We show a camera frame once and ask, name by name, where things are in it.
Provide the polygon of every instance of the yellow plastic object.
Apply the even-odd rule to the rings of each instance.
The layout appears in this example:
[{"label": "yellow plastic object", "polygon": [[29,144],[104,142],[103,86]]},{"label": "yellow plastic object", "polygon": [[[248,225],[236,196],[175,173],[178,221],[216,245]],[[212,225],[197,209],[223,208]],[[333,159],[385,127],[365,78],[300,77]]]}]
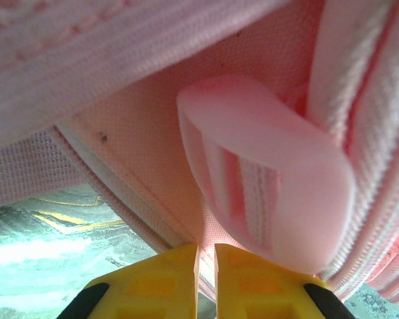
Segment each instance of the yellow plastic object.
[{"label": "yellow plastic object", "polygon": [[215,254],[217,319],[325,319],[303,288],[319,279],[226,244]]},{"label": "yellow plastic object", "polygon": [[110,285],[88,319],[196,318],[198,247],[185,245],[111,272],[86,288]]}]

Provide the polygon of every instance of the pink backpack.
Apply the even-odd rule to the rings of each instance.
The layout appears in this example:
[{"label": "pink backpack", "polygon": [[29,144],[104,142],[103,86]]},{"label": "pink backpack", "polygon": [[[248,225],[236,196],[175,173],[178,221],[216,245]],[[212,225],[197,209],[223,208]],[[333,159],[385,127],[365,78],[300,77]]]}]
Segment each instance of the pink backpack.
[{"label": "pink backpack", "polygon": [[0,205],[79,172],[211,299],[229,243],[399,304],[399,1],[0,0]]}]

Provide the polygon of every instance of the pink mesh fabric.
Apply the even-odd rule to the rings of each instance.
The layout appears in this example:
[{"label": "pink mesh fabric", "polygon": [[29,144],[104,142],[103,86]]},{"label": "pink mesh fabric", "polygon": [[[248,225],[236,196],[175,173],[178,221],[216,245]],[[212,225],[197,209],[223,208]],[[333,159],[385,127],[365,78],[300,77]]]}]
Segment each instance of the pink mesh fabric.
[{"label": "pink mesh fabric", "polygon": [[45,132],[0,149],[0,206],[82,183]]}]

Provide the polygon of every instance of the marble surface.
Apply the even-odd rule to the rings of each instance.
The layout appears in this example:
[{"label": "marble surface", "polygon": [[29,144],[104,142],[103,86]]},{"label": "marble surface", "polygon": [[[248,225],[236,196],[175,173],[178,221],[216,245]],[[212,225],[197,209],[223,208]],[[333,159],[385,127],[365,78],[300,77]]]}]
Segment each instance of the marble surface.
[{"label": "marble surface", "polygon": [[[153,255],[87,185],[0,207],[0,318],[56,318],[93,278]],[[346,306],[358,319],[399,319],[367,286]],[[198,308],[215,318],[201,294]]]}]

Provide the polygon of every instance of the pink plastic buckle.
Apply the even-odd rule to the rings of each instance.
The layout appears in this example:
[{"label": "pink plastic buckle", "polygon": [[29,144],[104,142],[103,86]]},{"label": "pink plastic buckle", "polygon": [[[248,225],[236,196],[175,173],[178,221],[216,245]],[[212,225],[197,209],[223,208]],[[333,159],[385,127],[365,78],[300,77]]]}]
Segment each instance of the pink plastic buckle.
[{"label": "pink plastic buckle", "polygon": [[350,164],[331,140],[245,76],[183,89],[178,110],[194,177],[229,234],[297,272],[328,266],[355,189]]}]

